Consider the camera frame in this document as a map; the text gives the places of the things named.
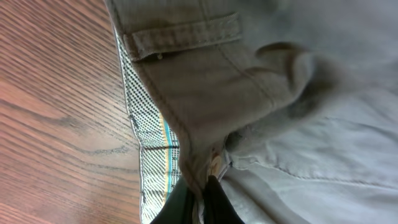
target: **wooden surface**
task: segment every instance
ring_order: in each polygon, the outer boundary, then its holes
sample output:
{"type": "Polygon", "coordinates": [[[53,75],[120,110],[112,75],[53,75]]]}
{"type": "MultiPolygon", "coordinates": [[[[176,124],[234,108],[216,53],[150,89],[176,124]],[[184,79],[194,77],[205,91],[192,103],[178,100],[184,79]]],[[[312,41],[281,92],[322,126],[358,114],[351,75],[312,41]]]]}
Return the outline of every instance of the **wooden surface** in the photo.
{"type": "Polygon", "coordinates": [[[139,223],[103,0],[0,0],[0,223],[139,223]]]}

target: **wooden table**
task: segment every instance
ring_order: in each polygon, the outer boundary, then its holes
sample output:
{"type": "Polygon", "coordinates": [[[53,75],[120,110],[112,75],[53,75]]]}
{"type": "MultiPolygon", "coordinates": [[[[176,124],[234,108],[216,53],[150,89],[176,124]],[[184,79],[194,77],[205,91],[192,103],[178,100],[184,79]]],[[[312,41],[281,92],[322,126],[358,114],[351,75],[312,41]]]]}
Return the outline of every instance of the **wooden table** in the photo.
{"type": "Polygon", "coordinates": [[[0,223],[139,223],[103,0],[0,1],[0,223]]]}

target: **stitching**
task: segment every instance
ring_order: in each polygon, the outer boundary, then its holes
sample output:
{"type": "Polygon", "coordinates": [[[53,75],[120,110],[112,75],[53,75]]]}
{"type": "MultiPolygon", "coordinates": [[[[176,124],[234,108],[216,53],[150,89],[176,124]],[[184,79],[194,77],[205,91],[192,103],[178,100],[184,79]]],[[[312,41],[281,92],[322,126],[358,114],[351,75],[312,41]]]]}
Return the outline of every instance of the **stitching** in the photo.
{"type": "MultiPolygon", "coordinates": [[[[203,3],[202,3],[202,1],[201,1],[201,0],[197,0],[197,4],[198,4],[199,7],[200,7],[202,16],[205,18],[205,19],[204,19],[205,24],[208,25],[208,17],[206,16],[206,14],[205,14],[205,12],[204,12],[204,8],[203,8],[203,3]]],[[[189,144],[190,144],[190,147],[189,147],[189,149],[188,149],[188,150],[189,150],[188,155],[190,155],[190,154],[192,154],[192,146],[191,146],[191,137],[190,137],[189,135],[188,135],[188,137],[189,137],[188,141],[189,141],[189,144]]],[[[192,180],[192,181],[190,182],[191,187],[194,187],[195,190],[200,189],[200,184],[199,184],[198,181],[197,181],[197,176],[194,174],[194,172],[192,172],[192,170],[189,168],[189,166],[186,166],[186,164],[184,164],[184,166],[185,166],[185,167],[184,167],[184,168],[185,168],[185,171],[188,173],[189,178],[192,180]]],[[[195,195],[198,197],[198,199],[201,199],[201,198],[202,198],[202,193],[201,193],[200,191],[195,192],[195,195]]]]}
{"type": "Polygon", "coordinates": [[[371,124],[366,124],[366,123],[362,123],[362,122],[350,121],[350,120],[343,119],[343,118],[334,118],[334,117],[330,117],[330,116],[326,116],[325,119],[328,119],[330,121],[343,122],[343,123],[359,124],[359,125],[363,125],[363,126],[370,127],[370,128],[379,128],[379,129],[383,129],[384,128],[384,129],[387,129],[386,131],[393,131],[393,130],[391,130],[391,128],[395,127],[393,124],[391,126],[387,126],[387,125],[371,125],[371,124]]]}
{"type": "Polygon", "coordinates": [[[292,177],[295,177],[296,179],[301,179],[301,180],[322,180],[322,181],[330,181],[330,182],[341,183],[341,184],[354,184],[354,185],[363,185],[363,186],[368,186],[368,187],[380,187],[380,188],[384,188],[384,189],[398,190],[397,187],[379,184],[379,183],[366,182],[366,181],[362,181],[362,180],[344,180],[344,179],[339,179],[339,178],[328,178],[328,177],[304,177],[301,175],[292,174],[291,172],[289,172],[283,168],[280,168],[278,166],[273,166],[273,167],[269,167],[269,168],[279,170],[289,176],[292,176],[292,177]]]}
{"type": "MultiPolygon", "coordinates": [[[[260,164],[258,162],[250,163],[250,165],[253,165],[253,164],[258,164],[258,165],[264,167],[262,164],[260,164]]],[[[242,166],[234,166],[233,165],[233,167],[240,169],[240,170],[248,169],[248,168],[242,167],[242,166]]],[[[333,182],[333,183],[338,183],[338,184],[353,184],[353,185],[360,185],[360,186],[365,186],[365,187],[379,187],[382,189],[398,190],[398,188],[394,187],[394,186],[384,185],[384,184],[374,183],[374,182],[366,182],[363,180],[345,180],[345,179],[339,179],[339,178],[329,178],[329,177],[319,177],[319,176],[306,177],[306,176],[302,176],[302,175],[293,174],[290,171],[288,171],[287,169],[283,169],[283,168],[279,167],[278,165],[267,166],[265,168],[281,171],[281,172],[283,172],[291,177],[294,177],[296,179],[299,179],[299,180],[319,180],[319,181],[333,182]]]]}
{"type": "Polygon", "coordinates": [[[166,51],[168,49],[180,49],[181,47],[198,47],[198,44],[206,44],[209,42],[216,42],[225,38],[234,38],[234,37],[239,37],[239,34],[230,34],[230,35],[223,35],[221,37],[215,38],[215,39],[208,39],[208,40],[196,40],[193,42],[187,42],[184,44],[169,44],[169,45],[163,45],[160,47],[153,47],[153,46],[144,46],[145,49],[139,49],[138,52],[148,52],[148,51],[166,51]]]}
{"type": "Polygon", "coordinates": [[[191,138],[190,133],[188,132],[188,129],[186,128],[186,125],[181,120],[179,120],[179,118],[175,114],[175,112],[173,110],[171,110],[171,106],[167,103],[167,100],[159,93],[159,90],[154,85],[154,82],[147,75],[147,71],[145,69],[145,66],[144,65],[140,65],[139,63],[134,63],[134,62],[133,62],[133,64],[137,65],[137,68],[142,71],[141,75],[144,77],[143,81],[146,81],[145,84],[146,84],[147,88],[149,90],[152,90],[154,98],[156,97],[160,101],[160,103],[162,103],[162,105],[164,106],[166,111],[171,115],[172,119],[178,125],[179,129],[181,129],[187,135],[189,153],[191,153],[191,151],[192,151],[192,146],[191,146],[192,138],[191,138]]]}
{"type": "Polygon", "coordinates": [[[114,4],[113,0],[109,0],[109,6],[112,7],[113,14],[115,15],[115,19],[117,22],[117,28],[124,34],[124,29],[121,25],[120,15],[118,10],[116,9],[116,5],[114,4]]]}
{"type": "Polygon", "coordinates": [[[221,46],[218,44],[217,45],[217,50],[220,52],[220,54],[223,56],[223,58],[242,76],[246,77],[248,80],[252,82],[252,84],[270,101],[271,103],[271,108],[275,108],[275,102],[274,100],[269,96],[269,94],[266,92],[266,90],[256,82],[255,79],[253,79],[249,74],[246,72],[241,71],[225,54],[225,52],[221,49],[221,46]]]}
{"type": "Polygon", "coordinates": [[[147,29],[147,30],[134,32],[131,35],[136,35],[136,36],[151,35],[151,36],[153,36],[153,35],[159,35],[160,33],[163,33],[163,32],[165,34],[181,32],[182,30],[187,30],[191,27],[193,27],[194,29],[199,29],[199,30],[200,29],[208,29],[209,27],[212,27],[212,29],[231,28],[229,25],[232,22],[237,22],[238,17],[237,17],[237,14],[233,14],[230,16],[222,17],[217,20],[222,20],[222,21],[219,21],[219,22],[215,22],[215,20],[209,21],[209,22],[212,22],[211,24],[205,24],[205,22],[202,21],[202,22],[194,22],[194,23],[183,24],[183,25],[169,26],[169,27],[165,27],[165,28],[147,29]]]}

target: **seam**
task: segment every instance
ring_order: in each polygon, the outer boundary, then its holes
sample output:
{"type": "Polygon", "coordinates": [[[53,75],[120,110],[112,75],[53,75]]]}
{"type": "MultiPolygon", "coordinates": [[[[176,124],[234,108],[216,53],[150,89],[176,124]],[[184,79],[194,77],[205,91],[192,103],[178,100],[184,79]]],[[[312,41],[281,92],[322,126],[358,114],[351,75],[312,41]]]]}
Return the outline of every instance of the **seam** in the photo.
{"type": "Polygon", "coordinates": [[[145,52],[145,51],[169,51],[169,49],[171,50],[175,50],[175,49],[180,49],[181,47],[188,47],[188,46],[192,46],[190,48],[194,48],[196,44],[207,44],[209,42],[217,42],[220,40],[223,40],[225,38],[234,38],[234,37],[239,37],[239,33],[238,34],[229,34],[229,35],[222,35],[220,37],[214,38],[214,39],[206,39],[206,40],[196,40],[196,41],[192,41],[192,42],[187,42],[184,44],[169,44],[169,45],[163,45],[161,47],[154,47],[154,46],[144,46],[145,49],[139,49],[138,52],[145,52]]]}
{"type": "Polygon", "coordinates": [[[108,2],[109,2],[109,4],[108,4],[108,10],[110,11],[110,12],[113,12],[113,14],[115,15],[115,20],[116,21],[114,21],[114,23],[116,22],[117,24],[114,24],[114,26],[116,26],[115,28],[116,28],[116,30],[118,30],[119,29],[119,31],[122,33],[122,34],[124,34],[124,29],[123,29],[123,27],[122,27],[122,25],[121,25],[121,20],[120,20],[120,15],[119,15],[119,12],[118,12],[118,10],[116,9],[116,5],[115,5],[115,3],[113,2],[114,0],[108,0],[108,2]]]}
{"type": "Polygon", "coordinates": [[[360,186],[365,186],[365,187],[378,187],[378,188],[382,188],[382,189],[398,190],[397,187],[393,187],[390,185],[384,185],[384,184],[380,184],[380,183],[372,183],[372,182],[366,182],[366,181],[362,181],[362,180],[344,180],[344,179],[339,179],[339,178],[328,178],[328,177],[304,177],[301,175],[292,174],[291,172],[289,172],[283,168],[280,168],[278,166],[268,167],[268,168],[279,170],[291,177],[295,177],[296,179],[300,179],[300,180],[320,180],[320,181],[333,182],[333,183],[338,183],[338,184],[352,184],[352,185],[360,185],[360,186]]]}
{"type": "Polygon", "coordinates": [[[265,96],[271,103],[271,110],[273,110],[275,108],[275,102],[274,100],[269,96],[269,94],[267,93],[266,89],[264,89],[263,87],[261,87],[258,82],[256,82],[256,80],[254,78],[252,78],[249,74],[247,74],[246,72],[241,71],[233,62],[231,59],[229,59],[229,57],[227,56],[227,54],[221,49],[220,44],[217,44],[216,46],[218,52],[221,54],[221,56],[229,63],[229,65],[234,68],[234,70],[236,70],[242,77],[246,77],[248,80],[251,81],[251,83],[262,93],[263,96],[265,96]]]}
{"type": "Polygon", "coordinates": [[[182,128],[182,131],[184,131],[187,136],[188,140],[191,141],[191,137],[187,131],[186,125],[178,119],[178,116],[175,114],[173,110],[171,110],[171,106],[167,103],[166,99],[159,93],[159,90],[155,87],[154,82],[149,78],[147,75],[147,71],[144,65],[139,65],[138,63],[134,63],[137,67],[139,67],[142,70],[142,76],[146,80],[146,85],[148,89],[152,90],[153,94],[156,96],[156,98],[163,104],[165,109],[170,113],[170,115],[173,117],[174,121],[178,124],[180,128],[182,128]]]}
{"type": "MultiPolygon", "coordinates": [[[[203,21],[205,22],[205,24],[208,26],[208,16],[205,14],[204,12],[204,8],[203,8],[203,4],[201,0],[197,0],[197,4],[200,7],[202,16],[204,17],[203,21]]],[[[188,143],[189,143],[189,148],[188,148],[188,156],[190,154],[192,154],[192,139],[191,136],[189,135],[188,132],[186,132],[187,137],[188,137],[188,143]]],[[[188,185],[191,185],[191,187],[194,187],[195,190],[197,192],[195,192],[195,195],[198,197],[198,199],[200,200],[202,198],[202,192],[200,189],[200,184],[198,183],[198,181],[196,180],[196,175],[195,173],[191,170],[191,167],[188,166],[186,163],[183,163],[183,168],[185,169],[185,172],[189,175],[189,180],[187,179],[187,177],[185,177],[185,180],[188,182],[188,185]]]]}
{"type": "Polygon", "coordinates": [[[362,122],[350,121],[350,120],[343,119],[343,118],[334,118],[334,117],[331,117],[331,116],[326,116],[324,118],[327,119],[327,120],[330,120],[330,121],[337,121],[337,122],[341,122],[341,123],[350,123],[350,124],[359,124],[359,125],[366,126],[366,127],[369,127],[369,128],[379,128],[379,129],[386,129],[386,131],[393,131],[393,130],[391,130],[391,128],[393,128],[393,125],[391,125],[391,126],[371,125],[371,124],[365,124],[365,123],[362,123],[362,122]]]}
{"type": "Polygon", "coordinates": [[[217,33],[217,36],[226,36],[239,34],[239,26],[236,26],[238,23],[238,14],[233,13],[228,16],[220,17],[214,19],[212,21],[200,21],[200,22],[189,22],[186,24],[177,24],[174,26],[168,26],[163,28],[154,28],[147,30],[140,30],[133,32],[131,35],[136,37],[139,40],[147,39],[148,37],[152,37],[153,39],[164,38],[165,36],[171,36],[175,33],[182,33],[187,35],[188,33],[202,33],[203,30],[209,28],[211,31],[218,31],[220,29],[223,32],[217,33]]]}
{"type": "MultiPolygon", "coordinates": [[[[287,175],[294,177],[296,179],[299,179],[299,180],[315,180],[315,181],[317,180],[317,181],[324,181],[324,182],[333,182],[333,183],[337,183],[337,184],[350,184],[350,185],[358,185],[358,186],[364,186],[364,187],[377,187],[377,188],[381,188],[381,189],[398,190],[397,187],[380,184],[377,182],[366,182],[363,180],[345,180],[345,179],[339,179],[339,178],[329,178],[329,177],[319,177],[319,176],[306,177],[306,176],[302,176],[302,175],[293,174],[290,171],[288,171],[287,169],[283,169],[277,165],[270,165],[270,166],[265,167],[263,164],[260,164],[258,162],[252,162],[249,165],[253,165],[253,164],[257,164],[261,167],[268,168],[268,169],[278,170],[280,172],[283,172],[284,174],[287,174],[287,175]]],[[[242,166],[234,166],[233,165],[233,167],[236,169],[239,169],[239,170],[248,169],[247,167],[242,167],[242,166]]]]}

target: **beige fabric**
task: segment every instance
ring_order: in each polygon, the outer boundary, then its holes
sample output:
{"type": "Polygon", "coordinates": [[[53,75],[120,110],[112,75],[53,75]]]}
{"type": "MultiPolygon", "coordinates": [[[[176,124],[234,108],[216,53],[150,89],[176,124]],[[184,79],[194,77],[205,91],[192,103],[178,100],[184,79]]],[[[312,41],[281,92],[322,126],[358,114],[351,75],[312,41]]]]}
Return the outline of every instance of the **beige fabric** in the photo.
{"type": "Polygon", "coordinates": [[[266,167],[268,139],[358,90],[396,84],[396,1],[107,4],[134,69],[178,135],[182,175],[198,198],[212,152],[225,142],[237,168],[251,169],[253,158],[266,167]]]}

